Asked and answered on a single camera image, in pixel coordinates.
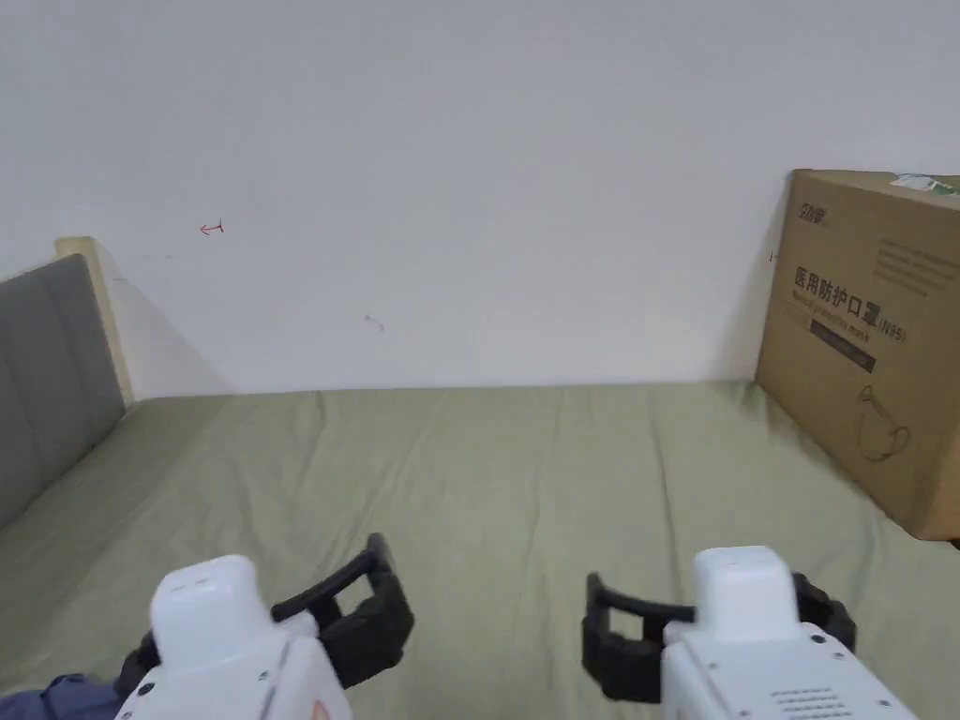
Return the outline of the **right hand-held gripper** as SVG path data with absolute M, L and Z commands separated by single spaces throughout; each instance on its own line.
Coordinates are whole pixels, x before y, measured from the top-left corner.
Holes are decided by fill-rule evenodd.
M 846 607 L 791 575 L 771 549 L 711 548 L 696 556 L 694 571 L 695 607 L 645 601 L 610 589 L 597 573 L 586 577 L 581 665 L 606 698 L 661 703 L 663 719 L 911 717 L 855 656 L 858 631 Z M 641 637 L 614 632 L 612 611 L 639 618 Z

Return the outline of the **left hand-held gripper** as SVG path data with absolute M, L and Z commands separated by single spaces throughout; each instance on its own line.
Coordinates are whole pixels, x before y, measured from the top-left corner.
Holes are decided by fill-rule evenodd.
M 338 596 L 364 579 L 346 613 Z M 124 659 L 119 719 L 350 719 L 345 690 L 403 657 L 413 612 L 385 535 L 309 589 L 269 607 L 252 560 L 175 570 L 150 604 L 152 633 Z

